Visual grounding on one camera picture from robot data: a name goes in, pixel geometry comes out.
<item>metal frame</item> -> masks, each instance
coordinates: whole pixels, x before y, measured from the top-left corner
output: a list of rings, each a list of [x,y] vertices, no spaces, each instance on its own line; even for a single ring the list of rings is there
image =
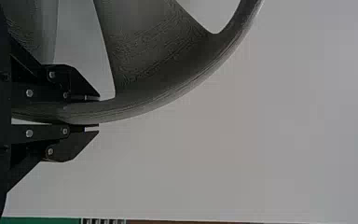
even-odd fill
[[[86,132],[89,126],[58,120],[43,125],[12,125],[11,109],[92,102],[99,97],[74,67],[40,64],[7,32],[0,10],[0,217],[7,192],[39,162],[70,161],[98,134]]]

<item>steering wheel rim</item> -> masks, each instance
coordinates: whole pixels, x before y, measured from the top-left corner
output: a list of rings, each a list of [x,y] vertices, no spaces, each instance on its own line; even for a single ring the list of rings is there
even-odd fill
[[[99,3],[100,0],[94,0],[97,12],[98,7],[103,7]],[[70,105],[29,105],[13,108],[13,117],[88,125],[127,119],[166,105],[198,86],[231,55],[247,34],[262,3],[263,0],[241,0],[228,25],[215,35],[186,14],[186,20],[191,20],[191,29],[196,34],[186,40],[191,45],[185,47],[187,52],[173,54],[156,74],[123,85],[123,88],[117,87],[117,97],[113,99]],[[99,19],[100,23],[106,22],[100,15]]]

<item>white backdrop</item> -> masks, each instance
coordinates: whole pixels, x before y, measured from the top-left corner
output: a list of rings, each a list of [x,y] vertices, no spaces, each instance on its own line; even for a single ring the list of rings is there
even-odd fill
[[[91,1],[60,12],[56,61],[114,95]],[[358,223],[358,1],[266,0],[205,83],[100,130],[27,175],[6,216]]]

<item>green strip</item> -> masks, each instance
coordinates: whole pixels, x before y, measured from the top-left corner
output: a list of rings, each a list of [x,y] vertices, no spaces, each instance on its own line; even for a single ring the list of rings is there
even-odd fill
[[[80,219],[45,217],[2,217],[0,224],[80,224]]]

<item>steering wheel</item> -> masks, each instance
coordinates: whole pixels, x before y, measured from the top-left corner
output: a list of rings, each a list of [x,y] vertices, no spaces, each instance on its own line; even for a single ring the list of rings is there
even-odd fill
[[[1,0],[10,33],[41,63],[51,62],[58,0]],[[14,108],[33,121],[95,124],[165,105],[213,73],[246,35],[262,0],[241,0],[228,25],[212,34],[175,0],[94,0],[116,97],[76,104]]]

